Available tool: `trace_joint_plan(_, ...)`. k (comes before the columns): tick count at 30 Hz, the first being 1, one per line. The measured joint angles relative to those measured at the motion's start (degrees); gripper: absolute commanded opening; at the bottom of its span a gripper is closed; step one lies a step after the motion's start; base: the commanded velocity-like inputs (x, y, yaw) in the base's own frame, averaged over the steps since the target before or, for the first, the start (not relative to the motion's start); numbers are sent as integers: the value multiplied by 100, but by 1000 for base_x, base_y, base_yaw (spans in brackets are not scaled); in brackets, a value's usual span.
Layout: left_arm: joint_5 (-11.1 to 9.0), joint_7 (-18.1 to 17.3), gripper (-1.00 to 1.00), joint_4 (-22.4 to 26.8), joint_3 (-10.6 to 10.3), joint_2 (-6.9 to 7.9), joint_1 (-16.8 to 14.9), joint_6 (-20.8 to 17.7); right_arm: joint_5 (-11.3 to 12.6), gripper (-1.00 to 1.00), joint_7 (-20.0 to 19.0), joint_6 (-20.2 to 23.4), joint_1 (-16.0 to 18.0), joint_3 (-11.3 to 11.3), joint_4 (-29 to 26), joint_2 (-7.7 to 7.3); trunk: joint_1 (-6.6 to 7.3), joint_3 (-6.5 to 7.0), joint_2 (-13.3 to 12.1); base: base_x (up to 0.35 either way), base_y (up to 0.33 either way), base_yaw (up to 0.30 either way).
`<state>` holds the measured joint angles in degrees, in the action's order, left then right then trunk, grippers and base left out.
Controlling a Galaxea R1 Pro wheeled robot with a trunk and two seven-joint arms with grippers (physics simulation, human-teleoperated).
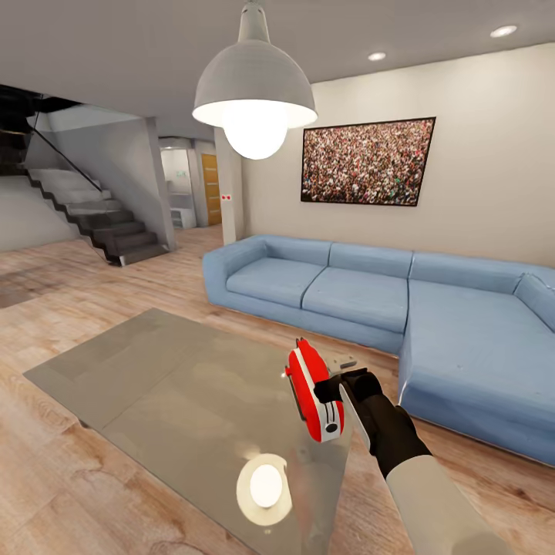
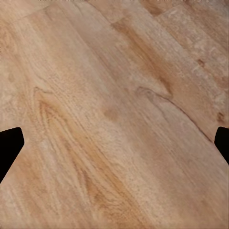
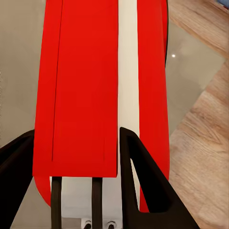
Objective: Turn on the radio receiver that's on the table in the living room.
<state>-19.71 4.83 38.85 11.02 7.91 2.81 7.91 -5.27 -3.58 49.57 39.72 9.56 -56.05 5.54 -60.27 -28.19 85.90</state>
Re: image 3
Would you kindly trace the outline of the radio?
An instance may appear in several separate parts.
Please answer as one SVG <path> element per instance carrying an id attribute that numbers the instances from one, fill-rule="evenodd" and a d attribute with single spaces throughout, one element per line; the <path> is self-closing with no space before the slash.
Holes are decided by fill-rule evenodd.
<path id="1" fill-rule="evenodd" d="M 52 229 L 123 229 L 120 127 L 169 180 L 167 46 L 168 0 L 46 0 L 32 175 Z"/>

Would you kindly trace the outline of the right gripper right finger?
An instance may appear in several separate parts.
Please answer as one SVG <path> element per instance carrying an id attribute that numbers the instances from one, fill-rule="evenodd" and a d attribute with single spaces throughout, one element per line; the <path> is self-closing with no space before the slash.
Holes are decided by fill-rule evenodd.
<path id="1" fill-rule="evenodd" d="M 120 127 L 123 229 L 200 229 L 138 135 Z M 138 210 L 131 159 L 149 209 Z"/>

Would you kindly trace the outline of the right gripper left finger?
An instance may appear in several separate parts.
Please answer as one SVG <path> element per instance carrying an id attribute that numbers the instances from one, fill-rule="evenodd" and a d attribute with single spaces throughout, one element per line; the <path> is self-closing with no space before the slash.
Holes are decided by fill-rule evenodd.
<path id="1" fill-rule="evenodd" d="M 33 178 L 34 132 L 0 148 L 0 229 L 10 229 Z"/>

